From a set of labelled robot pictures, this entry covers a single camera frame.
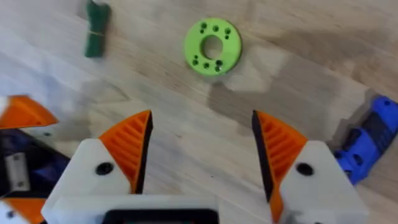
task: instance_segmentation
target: green object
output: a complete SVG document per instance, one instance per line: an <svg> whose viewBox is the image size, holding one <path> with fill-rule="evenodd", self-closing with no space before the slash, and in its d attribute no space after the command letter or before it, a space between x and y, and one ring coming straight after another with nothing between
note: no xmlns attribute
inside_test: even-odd
<svg viewBox="0 0 398 224"><path fill-rule="evenodd" d="M102 57L105 50L105 32L111 15L111 8L107 4L96 4L88 0L86 5L90 29L86 43L85 56Z"/></svg>
<svg viewBox="0 0 398 224"><path fill-rule="evenodd" d="M203 43L209 36L218 37L223 43L223 51L215 59L203 53ZM231 70L239 60L242 40L236 28L226 20L207 18L197 22L185 38L185 58L198 73L215 77Z"/></svg>

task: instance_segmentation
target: orange plastic part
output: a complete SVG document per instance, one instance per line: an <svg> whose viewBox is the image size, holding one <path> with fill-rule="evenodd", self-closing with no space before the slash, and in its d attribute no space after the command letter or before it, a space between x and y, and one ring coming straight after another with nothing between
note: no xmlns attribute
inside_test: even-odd
<svg viewBox="0 0 398 224"><path fill-rule="evenodd" d="M5 198L4 201L29 223L38 224L44 221L41 214L44 198Z"/></svg>
<svg viewBox="0 0 398 224"><path fill-rule="evenodd" d="M9 105L0 114L0 129L47 126L57 119L38 102L25 95L9 97Z"/></svg>
<svg viewBox="0 0 398 224"><path fill-rule="evenodd" d="M152 114L147 110L121 121L99 137L130 181L133 194L142 192L151 131Z"/></svg>
<svg viewBox="0 0 398 224"><path fill-rule="evenodd" d="M279 186L308 139L271 115L260 111L254 111L254 113L261 125L266 161L272 177L273 188L269 205L272 219L277 223L284 208Z"/></svg>

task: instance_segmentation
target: blue 3d printed part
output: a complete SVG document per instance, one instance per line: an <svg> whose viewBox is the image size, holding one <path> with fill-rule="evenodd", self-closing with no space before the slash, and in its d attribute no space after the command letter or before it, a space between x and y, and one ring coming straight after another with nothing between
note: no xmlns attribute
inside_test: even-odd
<svg viewBox="0 0 398 224"><path fill-rule="evenodd" d="M352 129L335 157L352 184L368 176L398 132L398 104L386 96L377 97L369 116Z"/></svg>

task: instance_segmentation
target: wooden floor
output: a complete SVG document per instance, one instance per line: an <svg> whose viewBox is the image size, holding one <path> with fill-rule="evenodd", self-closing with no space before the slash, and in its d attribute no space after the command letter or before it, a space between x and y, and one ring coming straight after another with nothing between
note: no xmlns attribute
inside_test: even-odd
<svg viewBox="0 0 398 224"><path fill-rule="evenodd" d="M50 109L60 123L28 131L69 156L81 140L151 109L145 193L217 195L222 223L271 223L253 109L334 147L376 93L398 101L398 1L110 5L107 54L91 60L82 0L0 0L0 94L28 93ZM182 53L190 26L210 16L231 21L244 42L219 82L196 75ZM397 160L395 141L357 186L369 223L397 223Z"/></svg>

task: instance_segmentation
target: green ring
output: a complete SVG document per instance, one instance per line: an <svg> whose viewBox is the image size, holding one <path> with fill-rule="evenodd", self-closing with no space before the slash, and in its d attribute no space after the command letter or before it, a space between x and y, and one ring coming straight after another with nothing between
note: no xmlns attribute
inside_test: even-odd
<svg viewBox="0 0 398 224"><path fill-rule="evenodd" d="M204 40L211 35L218 37L223 43L223 51L215 59L206 57L202 50ZM204 76L225 74L236 65L241 52L242 40L238 30L223 19L200 20L191 27L185 38L185 59L196 72Z"/></svg>

